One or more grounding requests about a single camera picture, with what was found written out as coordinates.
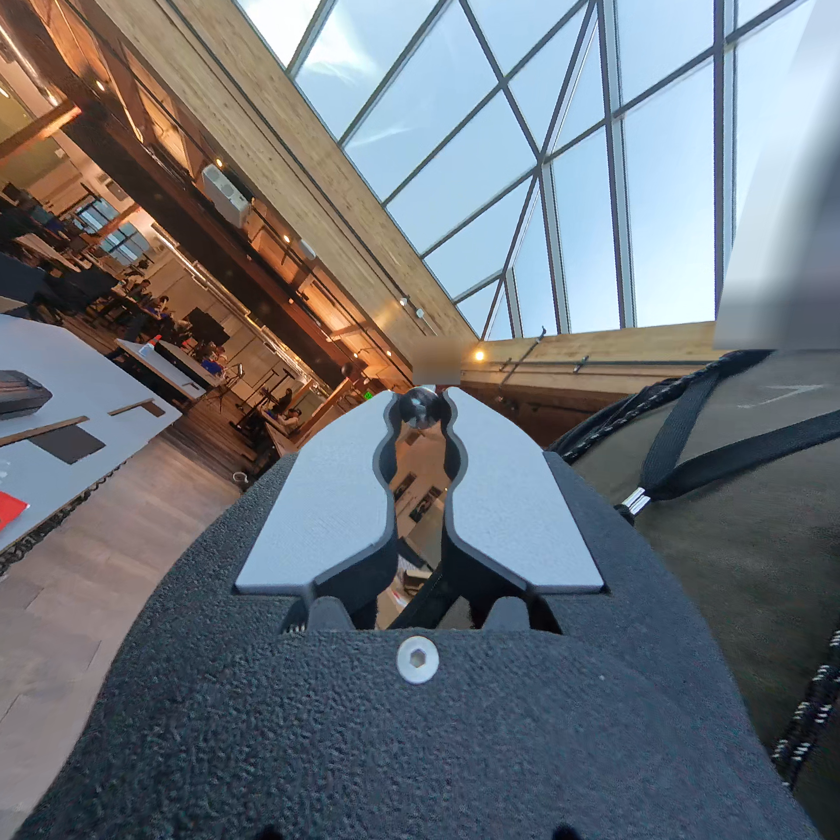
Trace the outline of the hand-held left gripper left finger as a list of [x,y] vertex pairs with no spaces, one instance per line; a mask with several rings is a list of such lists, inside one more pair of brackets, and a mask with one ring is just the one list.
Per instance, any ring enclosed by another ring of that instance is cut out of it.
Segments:
[[242,595],[331,596],[372,604],[397,570],[400,397],[383,392],[313,436],[269,512],[235,582]]

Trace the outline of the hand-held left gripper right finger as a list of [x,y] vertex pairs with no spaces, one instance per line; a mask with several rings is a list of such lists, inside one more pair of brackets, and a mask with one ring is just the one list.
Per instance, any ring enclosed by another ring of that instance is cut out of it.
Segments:
[[604,594],[604,579],[543,449],[458,387],[440,397],[449,479],[440,570],[483,624],[505,597]]

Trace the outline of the black round knob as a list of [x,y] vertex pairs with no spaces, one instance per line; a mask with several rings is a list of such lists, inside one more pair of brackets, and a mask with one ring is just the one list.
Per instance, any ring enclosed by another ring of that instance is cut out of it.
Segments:
[[440,422],[439,394],[425,386],[415,386],[399,397],[397,407],[404,425],[423,431]]

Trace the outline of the grey desk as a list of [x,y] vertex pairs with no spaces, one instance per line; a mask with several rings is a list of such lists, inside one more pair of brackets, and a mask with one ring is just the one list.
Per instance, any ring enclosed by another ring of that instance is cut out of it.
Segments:
[[[181,417],[163,398],[63,328],[2,315],[1,362],[2,370],[25,373],[53,394],[36,413],[3,420],[2,436],[88,416],[79,426],[106,444],[74,465],[28,439],[2,447],[1,490],[29,504],[2,530],[2,550],[34,531]],[[147,399],[154,399],[166,414],[154,417],[137,408],[108,415]]]

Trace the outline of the grey table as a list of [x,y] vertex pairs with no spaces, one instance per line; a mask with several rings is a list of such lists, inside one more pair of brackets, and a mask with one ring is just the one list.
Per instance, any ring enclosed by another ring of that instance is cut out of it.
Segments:
[[116,339],[113,361],[121,363],[132,375],[148,380],[150,388],[178,406],[191,407],[209,396],[221,381],[193,363],[174,362],[149,343]]

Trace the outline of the black monitor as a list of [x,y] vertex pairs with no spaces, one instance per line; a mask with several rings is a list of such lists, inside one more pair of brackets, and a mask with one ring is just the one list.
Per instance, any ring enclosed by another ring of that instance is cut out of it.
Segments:
[[195,308],[184,316],[184,320],[190,324],[192,338],[201,343],[214,343],[217,347],[225,346],[230,336],[222,325],[204,310]]

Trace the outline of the dark square mat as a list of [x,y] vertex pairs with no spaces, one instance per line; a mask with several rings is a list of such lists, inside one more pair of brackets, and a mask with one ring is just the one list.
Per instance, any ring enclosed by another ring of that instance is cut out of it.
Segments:
[[67,465],[74,465],[106,447],[104,442],[78,424],[34,435],[29,442]]

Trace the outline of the long wooden strip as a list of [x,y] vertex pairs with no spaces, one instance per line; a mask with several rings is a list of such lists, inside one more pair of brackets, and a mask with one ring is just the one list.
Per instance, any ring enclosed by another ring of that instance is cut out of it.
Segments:
[[73,418],[69,418],[66,420],[58,421],[56,423],[51,423],[44,426],[39,427],[32,427],[30,429],[25,429],[20,432],[16,432],[13,434],[7,434],[1,436],[0,446],[1,448],[7,445],[12,445],[30,438],[34,438],[40,436],[42,434],[48,434],[57,430],[60,430],[65,427],[76,426],[82,423],[85,423],[90,418],[88,416],[77,416]]

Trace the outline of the black plastic tray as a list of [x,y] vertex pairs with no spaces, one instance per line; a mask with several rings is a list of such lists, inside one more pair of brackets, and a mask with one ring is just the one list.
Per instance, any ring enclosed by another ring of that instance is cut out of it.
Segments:
[[36,413],[52,392],[20,371],[1,371],[1,420]]

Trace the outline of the white wall unit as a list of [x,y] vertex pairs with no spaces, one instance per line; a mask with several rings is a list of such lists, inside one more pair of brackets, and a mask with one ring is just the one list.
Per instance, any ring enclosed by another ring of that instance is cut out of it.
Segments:
[[244,228],[251,214],[251,199],[215,164],[202,169],[201,184],[205,195],[224,219],[238,229]]

